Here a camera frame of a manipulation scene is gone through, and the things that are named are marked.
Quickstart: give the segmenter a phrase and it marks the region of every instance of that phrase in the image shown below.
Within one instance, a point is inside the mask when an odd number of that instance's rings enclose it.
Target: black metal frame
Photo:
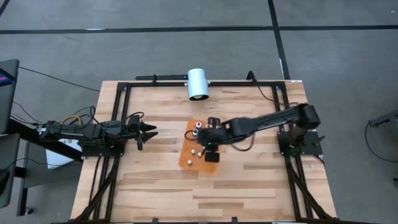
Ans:
[[[258,82],[252,72],[249,72],[248,77],[246,78],[247,80],[250,81],[241,81],[241,82],[210,82],[209,87],[212,86],[269,86],[272,89],[272,95],[273,95],[273,100],[275,104],[275,110],[280,111],[280,104],[279,104],[279,96],[278,96],[278,89],[282,93],[282,99],[284,102],[284,107],[288,108],[289,107],[289,100],[287,98],[287,90],[286,90],[286,85],[285,82]],[[121,100],[121,92],[123,90],[126,90],[126,94],[124,96],[124,103],[123,103],[123,110],[122,110],[122,117],[121,119],[126,118],[127,116],[127,109],[129,106],[129,98],[130,98],[130,93],[131,93],[131,88],[136,88],[136,87],[148,87],[148,86],[179,86],[179,87],[184,87],[185,82],[158,82],[157,77],[154,75],[152,78],[151,82],[137,82],[137,83],[118,83],[117,91],[116,91],[116,96],[115,96],[115,101],[114,101],[114,106],[113,106],[113,112],[112,112],[112,119],[116,119],[116,115],[118,113],[118,108],[119,108],[119,102]],[[279,126],[279,131],[283,132],[284,127],[283,125]],[[287,169],[287,175],[288,175],[288,180],[289,180],[289,187],[290,187],[290,194],[292,196],[292,205],[294,209],[294,215],[296,222],[305,222],[305,223],[359,223],[359,222],[346,222],[346,221],[341,221],[337,218],[333,218],[329,216],[322,208],[319,206],[319,204],[316,202],[314,197],[312,197],[311,193],[307,190],[307,185],[305,182],[305,175],[304,175],[304,170],[303,170],[303,165],[301,161],[301,155],[297,155],[296,158],[296,166],[298,170],[298,174],[296,171],[294,171],[293,165],[292,165],[292,160],[289,156],[288,153],[283,154],[283,157],[285,159],[285,165]],[[113,167],[116,166],[118,169],[119,165],[119,157],[114,158],[114,164]],[[108,195],[108,201],[106,205],[106,213],[105,213],[105,218],[102,219],[101,221],[104,223],[109,223],[110,218],[111,218],[111,212],[112,212],[112,206],[113,206],[113,198],[114,198],[114,190],[116,188],[116,177],[112,179],[110,184],[105,184],[104,185],[104,180],[105,180],[105,175],[106,171],[108,169],[108,164],[109,164],[109,158],[106,157],[104,160],[103,168],[101,171],[101,180],[99,183],[99,191],[104,192],[105,188],[109,185],[109,195]],[[110,175],[117,175],[117,169],[113,170],[109,173],[107,179],[109,178]],[[307,213],[307,218],[303,218],[300,214],[300,205],[299,205],[299,200],[297,198],[297,191],[295,186],[297,186],[300,191],[303,194],[304,197],[304,202],[305,202],[305,210]],[[95,195],[95,197],[102,197],[102,195],[98,195],[98,193]],[[101,201],[97,203],[97,208],[100,207]],[[313,218],[313,213],[312,210],[315,211],[315,213],[320,217],[320,219]],[[93,216],[93,220],[85,220],[84,222],[96,222],[100,221],[99,220],[99,209],[98,212],[95,213]],[[229,222],[208,222],[208,223],[229,223]],[[233,223],[238,223],[238,219],[236,217],[233,218]]]

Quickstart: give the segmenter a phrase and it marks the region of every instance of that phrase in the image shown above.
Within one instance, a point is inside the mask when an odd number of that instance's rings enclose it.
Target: wooden table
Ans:
[[[102,84],[96,111],[99,121],[111,119],[117,84]],[[307,102],[303,83],[286,81],[286,86],[290,102]],[[272,98],[271,88],[265,86],[262,91]],[[154,217],[160,222],[230,222],[231,217],[257,222],[295,220],[285,162],[279,154],[277,128],[256,133],[254,146],[248,152],[222,146],[215,174],[178,166],[189,119],[215,116],[226,120],[275,112],[274,103],[264,99],[256,87],[209,87],[209,92],[210,98],[205,101],[189,101],[184,87],[132,88],[127,114],[145,112],[143,120],[156,125],[159,134],[144,144],[143,151],[137,150],[135,141],[128,141],[119,166],[112,222],[149,222]],[[123,99],[122,93],[118,119]],[[248,144],[249,140],[238,146]],[[309,191],[327,213],[335,216],[322,163],[313,156],[302,156],[302,160]],[[88,205],[96,161],[97,157],[84,161],[72,218]],[[100,218],[104,217],[107,197],[105,192]],[[298,197],[305,217],[299,190]]]

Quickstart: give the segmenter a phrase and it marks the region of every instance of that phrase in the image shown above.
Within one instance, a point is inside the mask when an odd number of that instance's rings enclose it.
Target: white cylinder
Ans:
[[[208,83],[203,69],[194,68],[188,71],[188,94],[190,100],[209,98]]]

